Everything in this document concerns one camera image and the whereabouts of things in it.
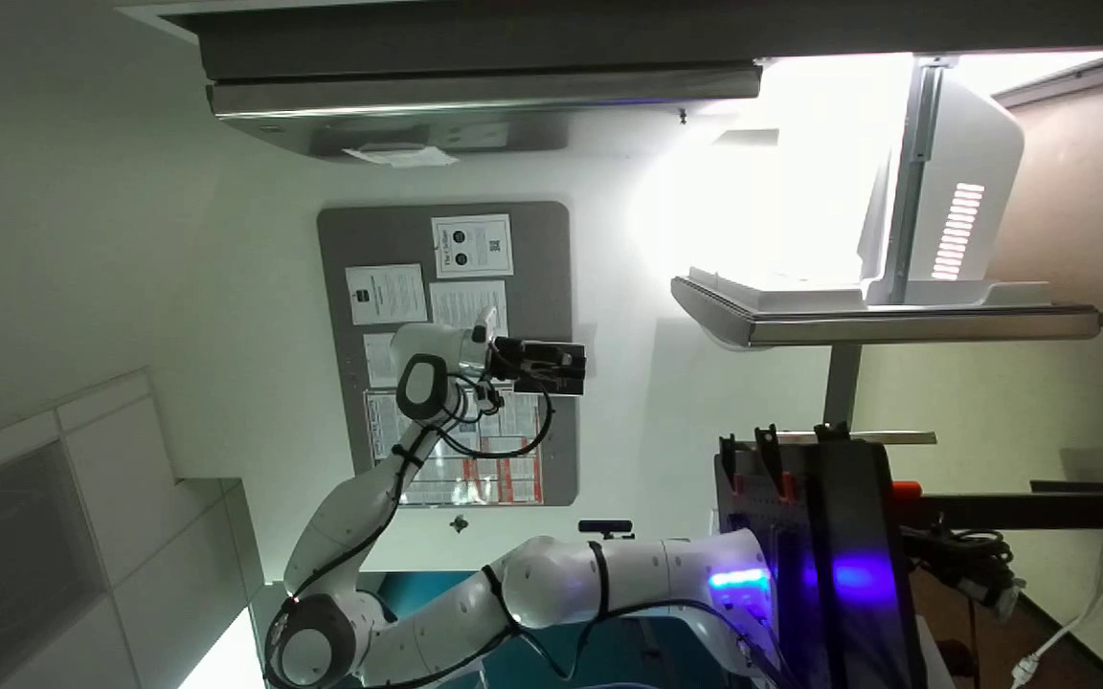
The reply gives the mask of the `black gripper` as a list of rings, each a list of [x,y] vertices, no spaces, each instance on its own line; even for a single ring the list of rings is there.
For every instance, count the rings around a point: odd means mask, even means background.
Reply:
[[[487,353],[487,372],[511,379],[518,390],[580,393],[587,379],[587,350],[502,337]]]

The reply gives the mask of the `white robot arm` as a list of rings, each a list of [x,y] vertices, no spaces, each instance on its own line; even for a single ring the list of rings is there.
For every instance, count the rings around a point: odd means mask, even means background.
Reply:
[[[495,337],[487,324],[403,324],[395,332],[403,441],[363,474],[335,487],[285,566],[285,600],[260,635],[267,689],[428,689],[468,670],[502,640],[616,615],[681,620],[705,651],[751,687],[787,679],[777,659],[773,576],[751,529],[636,545],[532,538],[468,576],[428,609],[389,620],[361,590],[361,571],[400,518],[410,480],[452,427],[497,411],[495,379],[544,400],[584,390],[580,345]]]

